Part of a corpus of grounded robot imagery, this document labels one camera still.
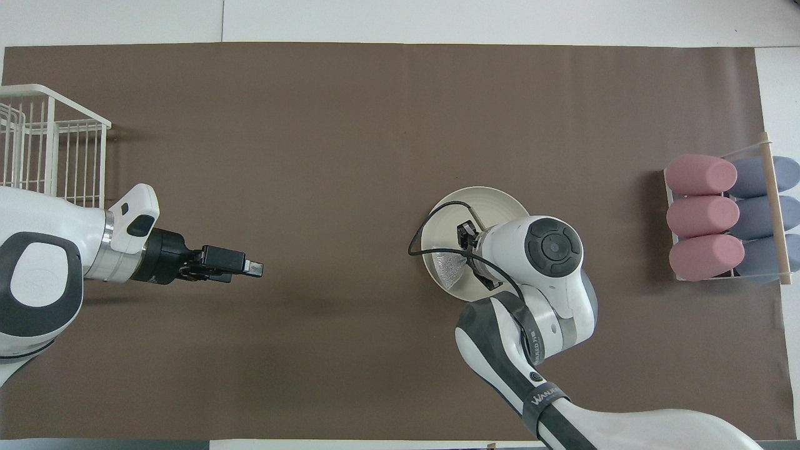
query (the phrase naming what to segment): white plate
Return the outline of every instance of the white plate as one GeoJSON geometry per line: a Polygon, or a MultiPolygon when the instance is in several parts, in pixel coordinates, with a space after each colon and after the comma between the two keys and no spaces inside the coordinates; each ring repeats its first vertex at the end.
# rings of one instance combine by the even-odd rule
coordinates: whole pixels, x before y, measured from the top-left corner
{"type": "MultiPolygon", "coordinates": [[[[436,203],[434,209],[443,203],[455,200],[472,206],[472,209],[478,214],[478,217],[481,218],[486,227],[530,215],[525,207],[514,197],[492,187],[483,186],[459,189],[436,203]]],[[[456,227],[471,219],[472,215],[465,207],[453,205],[442,209],[430,219],[428,224],[425,225],[425,229],[422,230],[422,237],[420,238],[422,248],[458,249],[456,227]]],[[[425,260],[425,268],[428,269],[430,277],[448,294],[466,302],[485,299],[490,295],[490,292],[472,275],[472,270],[468,267],[465,269],[464,276],[451,289],[445,289],[436,274],[433,255],[423,255],[422,258],[425,260]]],[[[511,291],[512,289],[508,283],[504,283],[492,293],[511,291]]]]}

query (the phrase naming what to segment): pink cylinder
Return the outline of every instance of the pink cylinder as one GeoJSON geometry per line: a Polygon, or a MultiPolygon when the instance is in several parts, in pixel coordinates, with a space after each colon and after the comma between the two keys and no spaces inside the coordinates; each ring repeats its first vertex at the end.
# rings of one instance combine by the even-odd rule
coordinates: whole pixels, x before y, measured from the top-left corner
{"type": "Polygon", "coordinates": [[[700,281],[738,266],[745,257],[742,241],[731,235],[708,235],[680,241],[670,251],[675,275],[700,281]]]}
{"type": "Polygon", "coordinates": [[[666,185],[676,194],[713,195],[736,183],[736,167],[709,155],[681,155],[666,167],[666,185]]]}
{"type": "Polygon", "coordinates": [[[681,238],[716,235],[739,220],[739,206],[721,195],[700,195],[675,200],[666,212],[666,223],[681,238]]]}

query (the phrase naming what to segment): cable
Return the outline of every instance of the cable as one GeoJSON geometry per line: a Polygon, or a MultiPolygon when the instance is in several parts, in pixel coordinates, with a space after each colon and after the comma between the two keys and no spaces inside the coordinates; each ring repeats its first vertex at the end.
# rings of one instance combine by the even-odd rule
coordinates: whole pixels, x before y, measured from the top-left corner
{"type": "Polygon", "coordinates": [[[431,211],[430,214],[428,215],[427,219],[425,219],[425,221],[422,222],[422,225],[419,226],[419,229],[417,230],[417,233],[414,235],[414,237],[412,238],[411,242],[408,244],[408,254],[409,254],[409,256],[428,255],[430,253],[455,253],[456,255],[464,256],[467,259],[477,259],[478,261],[484,263],[485,265],[487,265],[487,266],[493,268],[495,271],[497,271],[497,273],[500,274],[501,277],[506,279],[508,281],[508,284],[510,284],[511,287],[514,288],[514,290],[517,292],[517,295],[519,296],[519,299],[524,300],[525,297],[522,296],[522,290],[519,288],[519,285],[517,285],[517,282],[515,282],[513,279],[511,279],[510,275],[508,275],[505,271],[503,271],[500,267],[498,267],[497,264],[492,263],[491,261],[489,261],[486,258],[483,258],[481,256],[475,255],[471,251],[464,251],[464,250],[455,249],[455,248],[431,248],[431,249],[419,250],[419,251],[411,250],[412,248],[414,248],[414,244],[422,236],[422,229],[425,228],[425,225],[428,224],[430,219],[432,217],[434,217],[434,215],[436,213],[440,212],[445,207],[452,206],[452,205],[463,206],[466,209],[470,210],[470,214],[472,214],[473,217],[475,216],[475,214],[472,211],[472,207],[468,203],[459,202],[459,201],[442,203],[441,205],[436,207],[433,211],[431,211]]]}

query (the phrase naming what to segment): brown paper sheet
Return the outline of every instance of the brown paper sheet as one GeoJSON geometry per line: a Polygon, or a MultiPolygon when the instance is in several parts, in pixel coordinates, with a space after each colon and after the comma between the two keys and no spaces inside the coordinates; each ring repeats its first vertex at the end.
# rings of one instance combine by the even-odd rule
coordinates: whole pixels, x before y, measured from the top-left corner
{"type": "Polygon", "coordinates": [[[762,131],[752,49],[230,43],[19,47],[106,116],[110,197],[263,279],[89,282],[2,390],[2,437],[525,440],[462,362],[462,310],[406,245],[484,185],[571,223],[594,337],[542,374],[599,411],[688,408],[794,438],[777,284],[672,280],[659,171],[762,131]]]}

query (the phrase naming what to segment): white robotic arm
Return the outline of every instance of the white robotic arm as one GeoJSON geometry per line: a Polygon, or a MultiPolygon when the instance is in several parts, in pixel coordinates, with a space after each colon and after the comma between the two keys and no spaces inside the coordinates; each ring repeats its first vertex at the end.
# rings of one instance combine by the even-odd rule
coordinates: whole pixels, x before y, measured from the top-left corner
{"type": "Polygon", "coordinates": [[[84,278],[167,284],[263,273],[244,253],[192,251],[179,234],[153,228],[158,200],[146,184],[108,211],[0,187],[0,212],[0,386],[75,319],[84,278]]]}
{"type": "MultiPolygon", "coordinates": [[[[472,212],[466,203],[448,202],[428,219],[455,204],[472,212]]],[[[490,291],[505,282],[514,287],[514,292],[498,291],[468,303],[455,329],[456,343],[472,370],[550,448],[761,448],[733,425],[701,412],[607,413],[579,408],[539,374],[537,364],[588,339],[597,323],[594,289],[582,270],[583,245],[568,224],[531,216],[479,231],[468,221],[454,230],[461,249],[412,251],[424,226],[409,245],[410,255],[458,253],[490,291]]]]}

